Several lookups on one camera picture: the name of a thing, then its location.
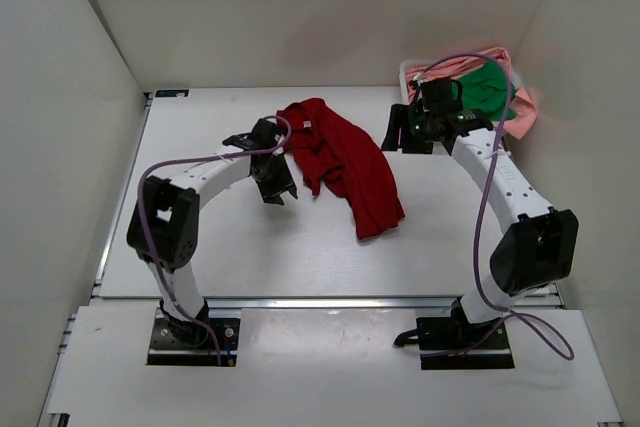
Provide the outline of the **red t shirt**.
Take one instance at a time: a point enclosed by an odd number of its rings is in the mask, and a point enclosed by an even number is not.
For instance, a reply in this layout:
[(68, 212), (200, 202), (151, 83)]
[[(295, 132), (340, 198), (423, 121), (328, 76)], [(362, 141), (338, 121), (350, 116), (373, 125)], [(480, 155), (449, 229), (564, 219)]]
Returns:
[(325, 186), (351, 208), (360, 241), (396, 228), (405, 218), (392, 169), (371, 136), (321, 98), (277, 112), (291, 126), (286, 151), (313, 196)]

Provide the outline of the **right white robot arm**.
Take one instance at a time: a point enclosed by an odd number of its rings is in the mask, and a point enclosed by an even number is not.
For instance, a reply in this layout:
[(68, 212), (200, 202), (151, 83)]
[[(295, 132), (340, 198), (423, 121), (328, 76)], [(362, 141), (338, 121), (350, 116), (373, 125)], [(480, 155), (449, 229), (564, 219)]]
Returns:
[(441, 325), (420, 323), (399, 334), (398, 348), (420, 345), (436, 355), (462, 355), (485, 343), (531, 292), (566, 278), (571, 271), (579, 223), (541, 196), (503, 148), (502, 136), (478, 108), (466, 108), (463, 85), (450, 78), (421, 83), (408, 104), (395, 104), (381, 148), (429, 154), (441, 144), (481, 189), (479, 210), (492, 210), (502, 239), (489, 259), (489, 272), (473, 268), (475, 287), (456, 299)]

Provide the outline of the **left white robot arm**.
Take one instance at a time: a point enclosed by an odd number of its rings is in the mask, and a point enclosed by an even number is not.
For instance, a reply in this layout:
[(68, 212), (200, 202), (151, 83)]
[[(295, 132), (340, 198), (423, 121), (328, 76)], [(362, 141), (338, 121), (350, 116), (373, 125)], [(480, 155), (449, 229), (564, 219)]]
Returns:
[(200, 213), (216, 196), (248, 178), (266, 204), (282, 205), (285, 193), (296, 197), (284, 157), (292, 133), (284, 117), (263, 117), (250, 131), (225, 139), (214, 154), (159, 162), (138, 181), (126, 242), (154, 276), (169, 331), (189, 349), (219, 345), (191, 266)]

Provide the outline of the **green t shirt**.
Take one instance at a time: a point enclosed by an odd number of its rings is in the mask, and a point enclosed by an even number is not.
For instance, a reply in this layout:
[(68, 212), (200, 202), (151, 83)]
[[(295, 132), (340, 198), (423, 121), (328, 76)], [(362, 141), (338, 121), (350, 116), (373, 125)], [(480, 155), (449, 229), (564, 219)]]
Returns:
[(504, 112), (507, 98), (507, 83), (501, 67), (493, 62), (485, 62), (479, 69), (457, 79), (452, 88), (458, 94), (462, 87), (462, 107), (464, 110), (478, 109), (492, 122), (498, 122)]

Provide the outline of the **black table corner label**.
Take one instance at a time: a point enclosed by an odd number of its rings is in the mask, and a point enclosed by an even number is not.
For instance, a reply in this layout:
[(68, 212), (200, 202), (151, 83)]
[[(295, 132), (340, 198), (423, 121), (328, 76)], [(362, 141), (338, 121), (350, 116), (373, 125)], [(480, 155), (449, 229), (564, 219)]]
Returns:
[(158, 89), (155, 98), (186, 98), (189, 96), (189, 89)]

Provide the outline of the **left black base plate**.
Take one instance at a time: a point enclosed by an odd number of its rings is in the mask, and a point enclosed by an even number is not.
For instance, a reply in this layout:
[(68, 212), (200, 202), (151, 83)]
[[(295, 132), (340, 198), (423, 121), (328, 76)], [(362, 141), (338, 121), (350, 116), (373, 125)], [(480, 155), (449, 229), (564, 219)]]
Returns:
[(214, 342), (201, 339), (193, 346), (173, 335), (169, 322), (156, 310), (146, 363), (152, 366), (235, 367), (237, 364), (241, 319), (229, 314), (209, 312), (209, 323), (218, 339), (220, 357)]

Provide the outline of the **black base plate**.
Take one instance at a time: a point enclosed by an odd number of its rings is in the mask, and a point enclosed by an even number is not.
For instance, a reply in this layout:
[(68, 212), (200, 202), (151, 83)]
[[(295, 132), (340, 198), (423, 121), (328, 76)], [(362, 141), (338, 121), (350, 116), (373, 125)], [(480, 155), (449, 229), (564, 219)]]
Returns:
[(500, 319), (459, 327), (452, 318), (419, 317), (420, 368), (423, 371), (503, 370), (515, 362)]
[(209, 312), (209, 323), (218, 339), (220, 357), (214, 342), (201, 339), (193, 346), (173, 335), (169, 322), (156, 310), (146, 363), (152, 366), (235, 367), (237, 364), (241, 319), (229, 314)]

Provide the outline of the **aluminium frame rail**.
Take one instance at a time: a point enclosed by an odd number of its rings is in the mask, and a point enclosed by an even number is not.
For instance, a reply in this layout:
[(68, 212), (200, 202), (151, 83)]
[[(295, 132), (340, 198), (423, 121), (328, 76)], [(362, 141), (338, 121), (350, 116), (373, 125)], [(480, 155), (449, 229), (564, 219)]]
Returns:
[[(102, 297), (94, 296), (90, 305), (115, 302), (152, 302), (157, 305), (159, 299), (145, 297)], [(208, 305), (218, 310), (257, 309), (425, 309), (448, 308), (453, 297), (210, 297)], [(522, 308), (562, 308), (561, 297), (557, 292), (533, 295), (522, 298), (518, 304)]]

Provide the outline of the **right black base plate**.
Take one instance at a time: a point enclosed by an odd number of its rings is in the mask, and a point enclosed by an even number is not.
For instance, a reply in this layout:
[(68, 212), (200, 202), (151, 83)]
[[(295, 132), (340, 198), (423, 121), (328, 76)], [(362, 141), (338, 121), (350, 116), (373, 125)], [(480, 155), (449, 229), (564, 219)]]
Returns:
[(420, 368), (423, 371), (503, 370), (515, 362), (500, 319), (459, 327), (452, 318), (419, 317)]

